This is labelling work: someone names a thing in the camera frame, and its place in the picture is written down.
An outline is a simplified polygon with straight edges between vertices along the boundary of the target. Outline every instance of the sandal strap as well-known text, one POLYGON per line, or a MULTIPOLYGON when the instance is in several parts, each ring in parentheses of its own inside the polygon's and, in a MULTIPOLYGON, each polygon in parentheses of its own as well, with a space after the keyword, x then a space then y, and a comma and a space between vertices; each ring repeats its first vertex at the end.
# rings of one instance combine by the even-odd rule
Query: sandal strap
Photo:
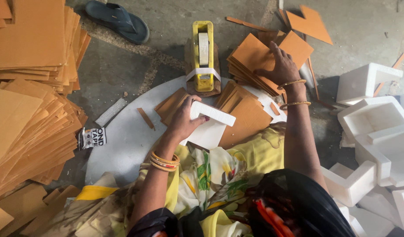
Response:
POLYGON ((124 18, 126 19, 126 21, 117 21, 117 22, 109 22, 109 21, 105 21, 105 20, 103 20, 103 21, 109 22, 110 24, 114 24, 119 30, 137 34, 136 29, 133 26, 132 21, 130 19, 129 13, 126 11, 126 9, 124 7, 120 6, 119 4, 115 4, 115 3, 107 3, 106 6, 111 9, 117 9, 117 8, 120 9, 124 15, 124 18))

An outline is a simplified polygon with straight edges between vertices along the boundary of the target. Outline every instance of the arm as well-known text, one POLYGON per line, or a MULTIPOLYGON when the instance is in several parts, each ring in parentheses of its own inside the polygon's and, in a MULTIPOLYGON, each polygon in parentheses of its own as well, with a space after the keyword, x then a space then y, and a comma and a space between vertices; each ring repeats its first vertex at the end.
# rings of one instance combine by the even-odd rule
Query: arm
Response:
MULTIPOLYGON (((196 95, 189 96, 174 114, 170 125, 155 148, 155 154, 160 158, 172 160, 177 145, 189 137, 199 125, 209 120, 207 116, 190 120, 190 106, 194 100, 201 101, 196 95)), ((160 170, 153 165, 149 167, 142 189, 137 195, 128 231, 146 214, 164 207, 165 195, 167 193, 167 179, 167 171, 160 170)))
MULTIPOLYGON (((256 74, 272 80, 277 85, 300 79, 293 57, 271 42, 269 47, 275 57, 273 71, 258 69, 256 74)), ((306 101, 306 87, 303 83, 293 83, 284 87, 287 103, 306 101)), ((309 108, 306 104, 288 107, 287 128, 284 139, 284 167, 304 174, 328 191, 321 172, 321 164, 316 152, 310 124, 309 108)))

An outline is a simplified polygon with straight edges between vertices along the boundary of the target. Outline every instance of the flip-flop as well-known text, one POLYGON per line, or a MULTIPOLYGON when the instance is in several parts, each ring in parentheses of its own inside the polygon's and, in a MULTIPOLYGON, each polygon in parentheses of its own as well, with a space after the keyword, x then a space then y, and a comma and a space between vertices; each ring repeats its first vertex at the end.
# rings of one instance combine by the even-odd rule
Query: flip-flop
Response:
POLYGON ((114 30, 132 43, 143 44, 149 39, 146 23, 118 4, 91 0, 86 4, 85 11, 93 22, 114 30))

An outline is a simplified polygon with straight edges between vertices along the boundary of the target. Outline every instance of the concrete floor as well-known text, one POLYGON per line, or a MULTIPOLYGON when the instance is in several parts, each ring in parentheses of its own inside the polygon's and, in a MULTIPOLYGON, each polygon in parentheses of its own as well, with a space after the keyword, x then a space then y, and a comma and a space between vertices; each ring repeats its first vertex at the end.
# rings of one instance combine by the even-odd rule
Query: concrete floor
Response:
MULTIPOLYGON (((126 100, 131 102, 152 87, 184 75, 184 43, 195 20, 210 20, 214 24, 220 74, 228 78, 226 57, 248 33, 256 35, 257 30, 228 22, 226 16, 274 30, 285 30, 277 15, 277 0, 110 1, 122 5, 148 24, 150 39, 145 45, 137 46, 87 19, 83 12, 86 2, 66 1, 66 5, 81 15, 83 28, 92 36, 78 72, 81 90, 68 97, 85 109, 89 116, 86 128, 98 127, 94 121, 123 92, 129 94, 126 100)), ((397 0, 285 0, 284 9, 300 14, 299 4, 321 14, 334 41, 331 46, 308 37, 308 43, 315 49, 311 58, 321 100, 335 105, 338 111, 344 108, 335 103, 339 75, 369 62, 392 66, 404 52, 404 0, 399 0, 398 4, 397 0)), ((404 78, 399 83, 387 83, 380 94, 403 94, 403 85, 404 78)), ((342 128, 335 110, 330 112, 314 102, 310 112, 322 166, 330 168, 339 162, 351 169, 357 168, 354 149, 339 148, 342 128)), ((83 166, 89 154, 90 149, 76 152, 76 157, 66 163, 60 180, 47 188, 63 184, 82 187, 83 166)), ((401 236, 402 232, 395 229, 390 236, 401 236)))

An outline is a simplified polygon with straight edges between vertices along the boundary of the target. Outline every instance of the gold bangle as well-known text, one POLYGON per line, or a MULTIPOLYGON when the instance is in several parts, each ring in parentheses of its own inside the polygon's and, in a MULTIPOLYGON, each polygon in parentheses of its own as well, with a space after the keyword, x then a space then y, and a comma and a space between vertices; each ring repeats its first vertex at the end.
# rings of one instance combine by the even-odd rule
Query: gold bangle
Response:
POLYGON ((162 162, 162 163, 167 163, 167 164, 178 164, 180 162, 180 158, 178 158, 177 155, 173 154, 173 160, 169 161, 169 160, 165 160, 163 158, 160 158, 159 156, 157 156, 155 154, 154 151, 151 152, 151 156, 155 159, 157 159, 158 161, 162 162))
POLYGON ((153 158, 153 157, 151 157, 151 160, 152 160, 152 162, 154 162, 155 164, 160 165, 160 166, 163 166, 163 167, 165 167, 165 168, 175 169, 175 168, 177 168, 177 166, 178 166, 178 164, 165 164, 165 163, 163 163, 163 162, 161 162, 161 161, 159 161, 159 160, 157 160, 157 159, 155 159, 155 158, 153 158))
POLYGON ((309 106, 311 103, 309 101, 288 103, 288 104, 281 105, 280 110, 287 110, 287 107, 290 105, 301 105, 301 104, 307 104, 309 106))
POLYGON ((173 172, 173 171, 177 170, 177 168, 175 168, 175 169, 168 169, 168 168, 164 168, 164 167, 162 167, 162 166, 159 166, 159 165, 155 164, 153 161, 150 161, 150 162, 151 162, 151 164, 152 164, 153 166, 155 166, 156 168, 158 168, 158 169, 160 169, 160 170, 163 170, 163 171, 173 172))
POLYGON ((299 80, 295 80, 295 81, 289 81, 289 82, 286 82, 286 83, 282 84, 281 86, 277 87, 277 89, 278 89, 278 90, 282 90, 282 89, 284 89, 283 87, 288 86, 288 85, 293 84, 293 83, 297 83, 297 82, 303 82, 303 83, 305 83, 306 80, 304 80, 304 79, 299 79, 299 80))

